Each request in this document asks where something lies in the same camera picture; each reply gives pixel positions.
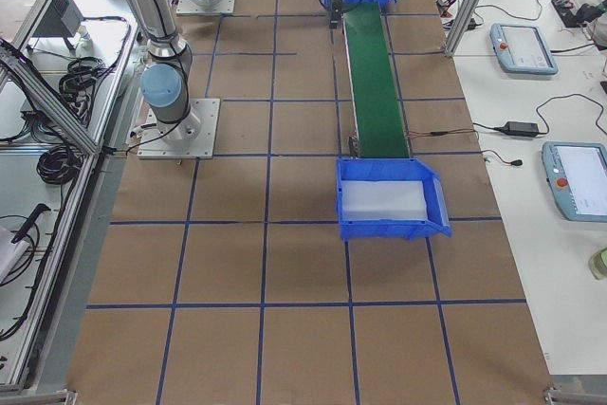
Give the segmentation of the green conveyor belt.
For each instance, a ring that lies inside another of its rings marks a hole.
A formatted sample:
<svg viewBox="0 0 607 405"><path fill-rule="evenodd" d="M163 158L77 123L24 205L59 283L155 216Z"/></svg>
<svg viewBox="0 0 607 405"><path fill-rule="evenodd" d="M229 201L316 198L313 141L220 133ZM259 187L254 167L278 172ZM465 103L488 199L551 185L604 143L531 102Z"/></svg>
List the green conveyor belt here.
<svg viewBox="0 0 607 405"><path fill-rule="evenodd" d="M409 150L379 4L363 3L345 13L343 29L359 156L407 158Z"/></svg>

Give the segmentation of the upper teach pendant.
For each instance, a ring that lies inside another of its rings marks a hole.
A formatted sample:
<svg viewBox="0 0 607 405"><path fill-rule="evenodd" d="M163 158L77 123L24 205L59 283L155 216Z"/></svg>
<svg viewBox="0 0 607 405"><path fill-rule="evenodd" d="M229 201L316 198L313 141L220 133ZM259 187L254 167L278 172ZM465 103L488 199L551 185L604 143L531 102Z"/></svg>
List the upper teach pendant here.
<svg viewBox="0 0 607 405"><path fill-rule="evenodd" d="M559 72L538 27L493 24L489 38L498 63L506 73L553 76Z"/></svg>

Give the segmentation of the teach pendant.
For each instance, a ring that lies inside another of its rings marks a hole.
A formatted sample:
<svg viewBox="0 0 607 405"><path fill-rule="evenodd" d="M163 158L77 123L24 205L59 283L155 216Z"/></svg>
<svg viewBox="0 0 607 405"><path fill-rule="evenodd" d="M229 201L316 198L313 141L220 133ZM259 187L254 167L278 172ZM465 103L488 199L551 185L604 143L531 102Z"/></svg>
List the teach pendant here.
<svg viewBox="0 0 607 405"><path fill-rule="evenodd" d="M489 38L498 63L506 73L553 76L559 72L538 27L493 24Z"/></svg>
<svg viewBox="0 0 607 405"><path fill-rule="evenodd" d="M565 219L606 222L606 148L600 143L547 141L546 181Z"/></svg>

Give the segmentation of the white foam pad right bin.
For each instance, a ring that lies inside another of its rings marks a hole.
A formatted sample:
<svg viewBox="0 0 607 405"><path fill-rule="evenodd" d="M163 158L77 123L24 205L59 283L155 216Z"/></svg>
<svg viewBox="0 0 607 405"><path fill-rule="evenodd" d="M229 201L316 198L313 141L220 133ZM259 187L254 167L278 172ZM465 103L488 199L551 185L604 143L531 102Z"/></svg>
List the white foam pad right bin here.
<svg viewBox="0 0 607 405"><path fill-rule="evenodd" d="M421 181L342 183L341 214L345 220L425 220L427 204Z"/></svg>

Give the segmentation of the blue bin near right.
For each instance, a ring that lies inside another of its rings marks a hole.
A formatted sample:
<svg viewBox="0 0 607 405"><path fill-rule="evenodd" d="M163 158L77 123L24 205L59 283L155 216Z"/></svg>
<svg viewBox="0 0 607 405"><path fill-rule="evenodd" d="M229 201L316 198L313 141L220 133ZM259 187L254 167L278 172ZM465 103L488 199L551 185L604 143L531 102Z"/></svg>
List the blue bin near right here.
<svg viewBox="0 0 607 405"><path fill-rule="evenodd" d="M452 236L439 174L413 158L342 158L336 162L340 237Z"/></svg>

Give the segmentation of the black power adapter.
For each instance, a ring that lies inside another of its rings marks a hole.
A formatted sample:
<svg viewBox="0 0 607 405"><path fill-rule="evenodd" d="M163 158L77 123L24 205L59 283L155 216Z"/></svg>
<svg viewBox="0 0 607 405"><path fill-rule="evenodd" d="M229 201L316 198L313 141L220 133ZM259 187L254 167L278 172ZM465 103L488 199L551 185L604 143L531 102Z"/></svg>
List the black power adapter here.
<svg viewBox="0 0 607 405"><path fill-rule="evenodd" d="M535 122L508 121L504 125L504 132L508 136L535 138L541 132Z"/></svg>

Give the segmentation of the grey control box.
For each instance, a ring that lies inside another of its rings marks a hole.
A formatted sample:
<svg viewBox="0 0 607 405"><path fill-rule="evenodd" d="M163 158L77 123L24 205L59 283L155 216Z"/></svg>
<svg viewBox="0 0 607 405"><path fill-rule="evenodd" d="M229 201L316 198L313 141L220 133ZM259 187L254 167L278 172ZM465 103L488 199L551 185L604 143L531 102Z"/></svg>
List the grey control box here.
<svg viewBox="0 0 607 405"><path fill-rule="evenodd" d="M51 0L33 38L72 38L83 21L83 14L74 0Z"/></svg>

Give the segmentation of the lower teach pendant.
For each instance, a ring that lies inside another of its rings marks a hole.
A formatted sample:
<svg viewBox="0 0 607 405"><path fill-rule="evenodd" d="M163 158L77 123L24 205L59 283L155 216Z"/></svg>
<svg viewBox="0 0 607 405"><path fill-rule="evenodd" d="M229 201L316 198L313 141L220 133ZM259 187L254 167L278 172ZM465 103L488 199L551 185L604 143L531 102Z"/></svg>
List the lower teach pendant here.
<svg viewBox="0 0 607 405"><path fill-rule="evenodd" d="M600 143L547 141L546 181L565 219L606 222L606 148Z"/></svg>

